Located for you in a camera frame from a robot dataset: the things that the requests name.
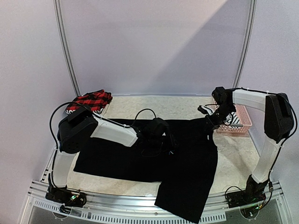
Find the black t-shirt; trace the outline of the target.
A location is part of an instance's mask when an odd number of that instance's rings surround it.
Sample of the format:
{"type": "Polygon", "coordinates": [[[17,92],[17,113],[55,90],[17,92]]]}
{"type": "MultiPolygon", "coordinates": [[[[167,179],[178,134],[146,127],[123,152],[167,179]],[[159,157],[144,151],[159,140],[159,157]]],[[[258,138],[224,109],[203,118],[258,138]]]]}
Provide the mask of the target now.
{"type": "Polygon", "coordinates": [[[132,147],[90,138],[74,171],[137,182],[158,182],[155,205],[193,223],[200,221],[214,182],[218,152],[205,119],[168,120],[178,147],[149,152],[144,142],[132,147]]]}

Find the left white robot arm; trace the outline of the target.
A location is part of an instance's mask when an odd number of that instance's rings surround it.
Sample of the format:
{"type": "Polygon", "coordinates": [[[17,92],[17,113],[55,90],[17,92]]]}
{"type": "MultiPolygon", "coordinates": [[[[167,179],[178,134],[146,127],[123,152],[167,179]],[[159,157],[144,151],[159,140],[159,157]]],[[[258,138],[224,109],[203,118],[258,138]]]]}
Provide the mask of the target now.
{"type": "Polygon", "coordinates": [[[178,144],[165,120],[154,116],[144,128],[138,127],[137,122],[138,119],[135,118],[131,125],[121,124],[93,113],[84,105],[79,105],[77,110],[59,122],[57,134],[54,134],[50,121],[50,133],[56,146],[48,176],[52,196],[60,203],[69,199],[69,191],[65,189],[68,170],[74,156],[90,138],[108,140],[125,147],[143,142],[148,144],[151,150],[156,150],[156,155],[175,152],[178,144]]]}

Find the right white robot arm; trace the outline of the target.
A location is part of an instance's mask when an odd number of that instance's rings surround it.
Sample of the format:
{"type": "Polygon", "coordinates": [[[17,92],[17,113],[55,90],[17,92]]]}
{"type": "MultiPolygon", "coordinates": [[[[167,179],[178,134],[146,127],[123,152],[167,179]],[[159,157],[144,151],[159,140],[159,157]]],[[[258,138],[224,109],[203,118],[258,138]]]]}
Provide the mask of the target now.
{"type": "Polygon", "coordinates": [[[266,185],[270,173],[284,143],[295,134],[298,120],[294,109],[284,93],[271,93],[244,88],[225,89],[216,87],[212,92],[218,108],[204,117],[204,129],[215,130],[224,124],[235,105],[244,105],[264,112],[265,141],[257,166],[248,181],[266,185]]]}

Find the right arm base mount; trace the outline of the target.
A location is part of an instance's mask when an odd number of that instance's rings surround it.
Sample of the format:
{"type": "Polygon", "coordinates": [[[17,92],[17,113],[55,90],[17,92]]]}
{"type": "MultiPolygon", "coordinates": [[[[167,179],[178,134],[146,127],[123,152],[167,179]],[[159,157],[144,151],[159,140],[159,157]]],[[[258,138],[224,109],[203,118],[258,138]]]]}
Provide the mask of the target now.
{"type": "Polygon", "coordinates": [[[225,191],[224,197],[228,203],[229,208],[241,207],[244,205],[257,203],[255,210],[261,210],[269,203],[269,201],[272,198],[272,194],[274,190],[272,182],[269,183],[268,189],[270,192],[270,196],[268,199],[266,197],[264,190],[258,190],[257,193],[254,193],[253,195],[250,196],[249,193],[246,192],[246,190],[242,190],[237,186],[229,187],[225,191]]]}

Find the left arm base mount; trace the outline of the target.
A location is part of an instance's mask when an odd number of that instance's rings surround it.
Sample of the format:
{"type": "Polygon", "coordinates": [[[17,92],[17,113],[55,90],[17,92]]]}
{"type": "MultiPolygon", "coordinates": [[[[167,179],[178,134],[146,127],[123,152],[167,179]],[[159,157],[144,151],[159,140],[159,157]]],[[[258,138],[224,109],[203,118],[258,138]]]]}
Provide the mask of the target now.
{"type": "Polygon", "coordinates": [[[79,207],[83,206],[87,202],[87,194],[80,190],[69,190],[67,187],[58,188],[49,183],[49,187],[45,198],[56,203],[64,204],[67,207],[79,207]]]}

